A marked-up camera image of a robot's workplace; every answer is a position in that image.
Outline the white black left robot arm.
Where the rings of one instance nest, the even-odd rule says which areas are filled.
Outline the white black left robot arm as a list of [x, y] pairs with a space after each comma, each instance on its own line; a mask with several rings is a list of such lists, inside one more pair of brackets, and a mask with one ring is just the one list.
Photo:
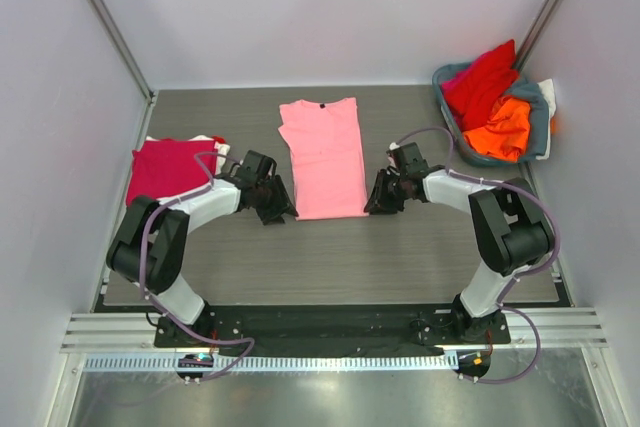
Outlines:
[[221, 217], [253, 209], [264, 225], [298, 215], [273, 158], [250, 150], [202, 185], [169, 197], [139, 195], [126, 208], [106, 255], [113, 272], [138, 287], [188, 345], [213, 339], [209, 304], [181, 274], [187, 237]]

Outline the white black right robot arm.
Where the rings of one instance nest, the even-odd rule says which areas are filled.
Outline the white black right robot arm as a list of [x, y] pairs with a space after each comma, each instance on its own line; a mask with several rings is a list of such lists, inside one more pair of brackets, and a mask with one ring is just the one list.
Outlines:
[[540, 202], [522, 178], [484, 180], [431, 166], [415, 143], [393, 144], [364, 212], [402, 212], [408, 200], [445, 205], [470, 216], [480, 265], [451, 304], [454, 338], [476, 341], [494, 322], [507, 290], [556, 246]]

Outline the pink t shirt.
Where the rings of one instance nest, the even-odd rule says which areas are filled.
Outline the pink t shirt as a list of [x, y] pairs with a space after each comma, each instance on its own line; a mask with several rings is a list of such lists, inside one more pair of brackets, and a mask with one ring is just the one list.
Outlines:
[[364, 217], [366, 175], [354, 97], [279, 106], [278, 131], [290, 151], [297, 219]]

